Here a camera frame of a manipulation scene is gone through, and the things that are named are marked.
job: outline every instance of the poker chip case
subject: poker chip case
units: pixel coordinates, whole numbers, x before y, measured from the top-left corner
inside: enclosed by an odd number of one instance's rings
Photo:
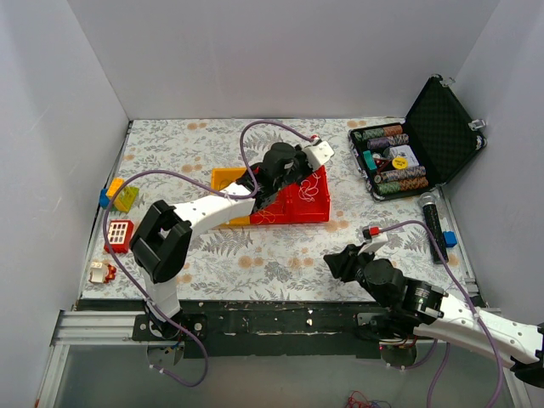
[[[368,150],[367,140],[360,141],[355,133],[384,126],[360,127],[348,133],[350,147],[354,153],[357,167],[366,179],[366,187],[376,201],[417,196],[432,190],[437,185],[448,183],[467,163],[486,145],[480,132],[483,121],[473,121],[459,102],[442,76],[431,76],[420,92],[404,122],[390,123],[400,125],[403,133],[409,136],[409,146],[421,166],[427,170],[428,186],[418,190],[400,191],[390,195],[379,195],[374,181],[376,170],[370,170],[363,152]]]

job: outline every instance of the table surface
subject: table surface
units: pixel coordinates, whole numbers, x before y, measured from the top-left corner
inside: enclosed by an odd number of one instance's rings
[[[117,177],[127,179],[151,169],[180,172],[209,184],[215,167],[243,167],[240,131],[252,120],[137,120],[128,136]],[[375,202],[366,191],[349,151],[348,130],[397,122],[393,118],[289,119],[285,124],[307,135],[319,134],[335,150],[326,164],[331,195],[331,218],[324,224],[255,225],[219,227],[195,239],[183,270],[178,274],[178,297],[190,300],[267,301],[372,301],[356,282],[344,284],[332,278],[323,255],[362,242],[362,227],[388,226],[408,219],[422,220],[414,197]],[[296,136],[279,127],[258,125],[246,136],[250,162],[263,157],[276,141],[298,143]],[[206,191],[178,178],[150,175],[136,180],[139,196],[129,213],[114,212],[110,219],[131,219],[136,226],[157,200],[168,204],[192,201]],[[451,230],[445,201],[438,210],[443,230]],[[389,258],[405,276],[428,281],[461,297],[442,265],[431,261],[428,238],[419,227],[404,227],[388,234],[389,243],[377,254]],[[464,282],[467,265],[461,249],[449,250],[450,268]],[[143,284],[131,253],[120,256]],[[101,233],[94,240],[91,261],[113,262],[104,251]],[[140,299],[130,281],[118,271],[107,284],[88,281],[88,265],[82,298]]]

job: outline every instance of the microphone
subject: microphone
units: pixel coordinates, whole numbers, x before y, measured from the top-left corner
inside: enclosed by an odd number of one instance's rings
[[[439,212],[436,209],[436,199],[431,193],[421,194],[417,203],[423,209],[423,217],[425,218],[425,224],[433,233],[433,237],[436,240],[436,243],[439,244],[440,252],[445,261],[448,262],[448,253],[445,249],[445,238],[442,234],[442,228],[440,228]],[[433,262],[435,264],[440,264],[439,254],[434,249],[433,243],[429,240],[431,246],[431,255],[433,256]]]

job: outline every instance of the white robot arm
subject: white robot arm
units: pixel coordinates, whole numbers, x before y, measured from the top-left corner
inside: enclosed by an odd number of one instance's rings
[[[369,329],[381,338],[431,337],[494,359],[495,354],[478,318],[495,340],[502,366],[533,386],[544,388],[544,324],[526,325],[468,305],[443,289],[404,277],[388,259],[375,259],[388,242],[378,227],[363,231],[362,246],[348,245],[338,254],[325,255],[332,275],[343,282],[357,281],[387,312]]]
[[[334,155],[331,146],[319,138],[304,148],[287,143],[275,143],[264,155],[263,162],[252,165],[258,181],[258,193],[249,196],[253,182],[246,172],[230,184],[221,195],[208,195],[199,200],[169,206],[157,201],[146,213],[130,242],[136,263],[142,267],[145,290],[150,298],[147,307],[150,317],[160,327],[164,318],[179,311],[176,275],[183,268],[192,240],[201,233],[233,218],[244,217],[266,208],[275,201],[280,190],[290,184],[301,183]]]

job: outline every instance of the yellow sticker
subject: yellow sticker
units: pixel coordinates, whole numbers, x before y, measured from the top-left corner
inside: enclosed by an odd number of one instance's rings
[[[397,170],[408,167],[408,161],[404,157],[395,157],[391,164],[393,164],[393,167]]]

